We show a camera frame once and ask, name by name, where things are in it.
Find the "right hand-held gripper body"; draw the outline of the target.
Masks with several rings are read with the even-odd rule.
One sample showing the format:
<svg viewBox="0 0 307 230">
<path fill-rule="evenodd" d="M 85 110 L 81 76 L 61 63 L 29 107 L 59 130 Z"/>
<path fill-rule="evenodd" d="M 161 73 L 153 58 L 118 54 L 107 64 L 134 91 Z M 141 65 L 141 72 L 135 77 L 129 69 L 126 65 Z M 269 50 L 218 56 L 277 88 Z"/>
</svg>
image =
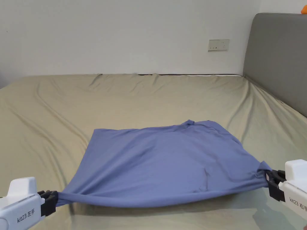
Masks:
<svg viewBox="0 0 307 230">
<path fill-rule="evenodd" d="M 307 161 L 287 161 L 284 171 L 285 182 L 268 182 L 269 195 L 307 219 Z"/>
</svg>

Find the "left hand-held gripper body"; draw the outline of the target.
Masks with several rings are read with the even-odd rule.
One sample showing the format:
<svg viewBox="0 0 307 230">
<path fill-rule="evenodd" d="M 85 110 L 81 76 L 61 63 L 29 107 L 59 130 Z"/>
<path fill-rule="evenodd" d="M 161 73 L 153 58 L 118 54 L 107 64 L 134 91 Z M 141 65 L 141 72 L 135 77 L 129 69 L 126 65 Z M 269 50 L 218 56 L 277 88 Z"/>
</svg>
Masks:
<svg viewBox="0 0 307 230">
<path fill-rule="evenodd" d="M 12 180 L 0 198 L 0 229 L 28 230 L 56 211 L 58 200 L 45 200 L 37 193 L 34 177 Z"/>
</svg>

